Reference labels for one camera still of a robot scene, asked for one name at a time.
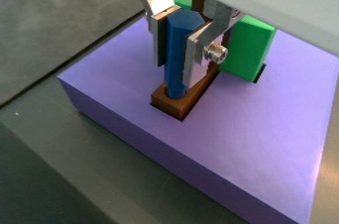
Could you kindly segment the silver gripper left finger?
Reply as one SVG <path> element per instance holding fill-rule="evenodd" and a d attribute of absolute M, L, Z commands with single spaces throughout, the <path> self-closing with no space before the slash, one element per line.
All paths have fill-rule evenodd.
<path fill-rule="evenodd" d="M 141 0 L 146 10 L 149 32 L 154 39 L 154 60 L 158 66 L 166 63 L 167 49 L 167 17 L 181 7 L 174 0 Z"/>

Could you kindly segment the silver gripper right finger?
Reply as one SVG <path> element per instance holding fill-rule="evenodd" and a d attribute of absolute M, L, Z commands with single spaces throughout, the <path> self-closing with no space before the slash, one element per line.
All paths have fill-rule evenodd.
<path fill-rule="evenodd" d="M 207 75 L 211 62 L 221 64 L 229 54 L 223 34 L 245 13 L 217 0 L 206 0 L 203 14 L 211 19 L 187 38 L 183 84 L 191 88 Z"/>

